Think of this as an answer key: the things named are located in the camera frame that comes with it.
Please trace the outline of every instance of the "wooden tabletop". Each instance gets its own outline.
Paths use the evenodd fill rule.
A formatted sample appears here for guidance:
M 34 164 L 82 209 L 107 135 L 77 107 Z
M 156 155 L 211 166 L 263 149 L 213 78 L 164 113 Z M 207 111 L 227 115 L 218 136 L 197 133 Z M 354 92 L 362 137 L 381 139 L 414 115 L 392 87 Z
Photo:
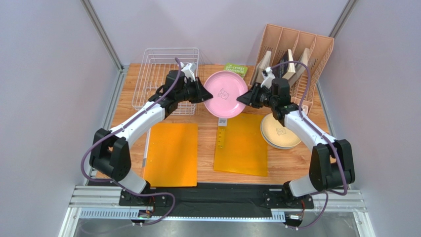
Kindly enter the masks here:
M 136 81 L 139 76 L 140 66 L 140 64 L 131 64 L 129 67 L 112 122 L 112 127 L 121 124 L 137 112 L 132 107 L 131 102 L 136 87 Z M 204 83 L 211 74 L 222 71 L 223 68 L 223 65 L 200 65 L 198 74 L 201 82 Z M 249 70 L 245 78 L 246 83 L 250 81 L 253 66 L 248 66 L 248 68 Z M 267 115 L 271 112 L 269 108 L 254 109 L 246 107 L 243 113 Z M 321 129 L 328 132 L 328 127 L 317 90 L 314 96 L 314 105 L 309 117 Z M 198 143 L 197 158 L 198 182 L 283 184 L 286 181 L 297 179 L 308 174 L 311 152 L 302 142 L 290 150 L 278 150 L 268 145 L 267 177 L 214 171 L 213 156 L 215 152 L 218 118 L 210 114 L 203 104 L 197 104 L 196 113 L 193 116 L 171 115 L 163 122 L 198 124 L 198 140 L 200 141 L 200 143 Z M 130 150 L 131 168 L 140 176 L 143 172 L 142 161 L 145 144 L 146 134 L 137 140 Z

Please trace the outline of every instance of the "white label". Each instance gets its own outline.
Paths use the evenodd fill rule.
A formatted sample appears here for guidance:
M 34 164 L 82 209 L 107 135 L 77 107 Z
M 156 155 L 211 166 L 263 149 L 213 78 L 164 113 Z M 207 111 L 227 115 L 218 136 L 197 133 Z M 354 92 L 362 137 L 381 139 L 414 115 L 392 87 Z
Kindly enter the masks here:
M 228 124 L 228 119 L 224 119 L 224 118 L 219 118 L 218 119 L 218 126 L 221 126 L 221 127 L 226 127 L 227 126 L 227 124 Z

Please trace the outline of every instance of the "green book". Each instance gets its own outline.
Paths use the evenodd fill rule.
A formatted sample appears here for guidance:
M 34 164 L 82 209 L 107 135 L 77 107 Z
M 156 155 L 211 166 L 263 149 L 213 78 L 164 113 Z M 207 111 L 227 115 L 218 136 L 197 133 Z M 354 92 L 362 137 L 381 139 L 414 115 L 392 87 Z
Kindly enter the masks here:
M 225 64 L 224 71 L 231 71 L 231 72 L 237 73 L 238 75 L 241 76 L 241 78 L 244 79 L 247 73 L 247 67 L 236 65 L 233 63 L 227 63 Z

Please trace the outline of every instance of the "orange sheet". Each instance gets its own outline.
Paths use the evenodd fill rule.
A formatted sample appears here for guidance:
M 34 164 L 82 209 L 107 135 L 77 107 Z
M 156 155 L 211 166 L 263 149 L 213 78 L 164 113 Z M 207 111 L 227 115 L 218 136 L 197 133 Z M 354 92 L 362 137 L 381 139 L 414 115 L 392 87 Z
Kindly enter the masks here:
M 267 176 L 267 143 L 260 133 L 263 117 L 239 114 L 218 127 L 215 171 Z
M 197 185 L 197 124 L 158 123 L 151 128 L 143 178 L 151 187 Z

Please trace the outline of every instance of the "gray wall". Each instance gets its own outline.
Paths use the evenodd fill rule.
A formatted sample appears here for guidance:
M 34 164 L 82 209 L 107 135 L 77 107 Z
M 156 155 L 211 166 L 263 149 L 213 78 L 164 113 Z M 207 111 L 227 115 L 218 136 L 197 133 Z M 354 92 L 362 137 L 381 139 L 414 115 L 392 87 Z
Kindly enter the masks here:
M 117 71 L 82 4 L 0 4 L 0 233 L 57 236 Z
M 267 23 L 328 35 L 347 0 L 92 0 L 119 58 L 198 47 L 205 63 L 254 65 Z
M 421 3 L 359 1 L 320 84 L 379 237 L 419 236 Z

